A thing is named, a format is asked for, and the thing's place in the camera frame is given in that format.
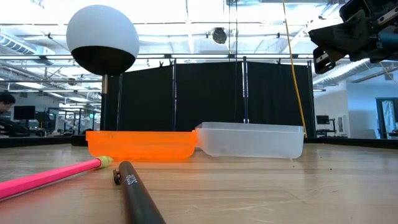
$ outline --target orange tray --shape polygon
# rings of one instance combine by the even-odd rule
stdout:
[[[114,160],[175,161],[190,157],[197,143],[196,132],[88,131],[92,156]]]

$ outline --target pink pencil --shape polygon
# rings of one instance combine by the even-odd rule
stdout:
[[[0,200],[90,169],[106,167],[111,162],[112,158],[99,156],[90,161],[5,181],[0,183]]]

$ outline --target computer monitor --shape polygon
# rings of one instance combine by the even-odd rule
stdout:
[[[36,107],[35,106],[15,106],[14,119],[16,120],[29,120],[35,119]]]
[[[328,115],[317,115],[318,124],[330,124],[330,119]]]

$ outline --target wooden table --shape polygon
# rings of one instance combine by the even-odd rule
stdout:
[[[0,149],[0,181],[90,159],[69,145]],[[124,223],[118,163],[0,202],[0,223]],[[306,144],[301,158],[134,163],[170,223],[397,223],[398,151]]]

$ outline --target clear plastic bin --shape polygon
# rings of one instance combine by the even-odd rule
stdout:
[[[301,126],[202,123],[198,146],[211,156],[295,159],[303,153]]]

